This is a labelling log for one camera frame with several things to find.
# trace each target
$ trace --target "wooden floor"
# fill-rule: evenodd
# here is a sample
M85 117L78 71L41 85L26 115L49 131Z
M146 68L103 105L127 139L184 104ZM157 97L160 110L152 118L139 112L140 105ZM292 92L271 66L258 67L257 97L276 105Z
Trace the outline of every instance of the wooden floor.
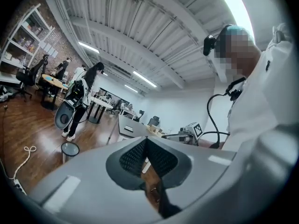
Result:
M31 189L47 174L62 165L62 155L60 146L66 141L61 136L62 130L54 125L55 111L49 111L40 104L42 94L33 95L32 99L24 99L17 95L8 103L0 104L0 118L4 113L4 105L8 105L4 117L4 145L0 148L2 161L5 163L8 176L13 177L16 168L27 158L28 152L24 147L36 146L36 152L31 153L28 162L19 170L17 179L21 182L26 192ZM74 140L80 147L80 152L104 146L115 124L116 117L110 117L103 113L101 123L93 124L89 121L78 125L76 138ZM109 143L117 141L116 132ZM142 178L147 183L147 193L159 182L154 169L150 167L146 175ZM148 195L154 208L158 209L158 204L152 196Z

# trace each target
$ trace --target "power strip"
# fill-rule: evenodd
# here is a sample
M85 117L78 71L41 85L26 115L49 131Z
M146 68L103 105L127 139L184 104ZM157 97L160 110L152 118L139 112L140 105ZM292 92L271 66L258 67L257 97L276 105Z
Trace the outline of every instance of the power strip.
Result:
M14 187L17 188L19 191L21 191L22 193L24 193L25 195L27 195L27 193L25 192L25 190L23 189L22 185L20 184L18 179L13 180L14 182Z

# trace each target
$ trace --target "ceiling light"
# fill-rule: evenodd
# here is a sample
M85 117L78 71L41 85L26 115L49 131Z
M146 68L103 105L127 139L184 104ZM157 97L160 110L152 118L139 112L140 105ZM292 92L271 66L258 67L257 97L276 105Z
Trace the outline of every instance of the ceiling light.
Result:
M88 46L88 45L86 45L86 44L84 44L84 43L82 43L82 42L78 42L81 46L83 46L83 47L86 47L86 48L88 48L88 49L90 49L90 50L93 50L94 52L96 52L96 53L100 53L97 49L95 49L95 48L93 48L93 47L90 47L90 46Z
M238 26L245 28L253 38L254 34L250 18L248 16L246 7L242 0L225 0L228 8L230 9L232 15L234 16L235 22Z
M129 86L127 86L126 84L125 84L125 86L126 87L128 87L129 89L131 89L131 90L133 90L133 91L135 91L134 89L132 89L131 87L129 87Z
M153 84L151 81L149 81L148 79L144 78L142 75L138 74L136 71L133 71L133 74L137 75L138 77L140 77L142 80L144 80L145 82L149 83L151 86L154 86L155 88L157 87L155 84Z

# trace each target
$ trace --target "mesh trash can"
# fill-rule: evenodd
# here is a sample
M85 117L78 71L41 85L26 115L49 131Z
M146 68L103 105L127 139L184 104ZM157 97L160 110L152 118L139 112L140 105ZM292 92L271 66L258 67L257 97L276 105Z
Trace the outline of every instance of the mesh trash can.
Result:
M75 157L80 152L79 146L72 142L65 142L61 145L62 163Z

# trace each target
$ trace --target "brick wall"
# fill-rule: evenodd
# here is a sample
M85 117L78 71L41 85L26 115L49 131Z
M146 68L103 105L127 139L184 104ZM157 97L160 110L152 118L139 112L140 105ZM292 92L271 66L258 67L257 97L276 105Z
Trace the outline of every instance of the brick wall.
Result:
M72 61L67 67L66 71L69 72L68 79L71 79L74 71L77 67L81 66L82 64L85 64L84 61L80 58L80 56L77 54L75 49L72 47L72 45L69 43L65 35L63 34L62 30L60 29L59 25L57 24L52 12L50 11L46 0L23 0L20 2L20 5L18 9L15 10L14 14L12 15L12 19L7 24L7 29L3 31L2 36L0 38L0 46L1 49L3 48L3 45L5 43L5 40L7 39L9 33L14 28L14 26L18 23L19 19L22 17L22 15L30 9L32 6L36 6L38 4L41 4L38 8L40 14L45 19L47 24L49 26L55 27L54 33L47 38L46 42L49 42L54 49L58 51L58 55L56 58L53 58L49 56L47 65L46 73L49 74L50 71L54 70L54 68L61 63L62 61L66 60L67 57L72 57ZM34 66L37 64L43 55L46 54L46 52L43 49L39 49L31 66ZM16 74L18 71L18 68L15 66L12 66L10 64L2 63L0 66L0 70Z

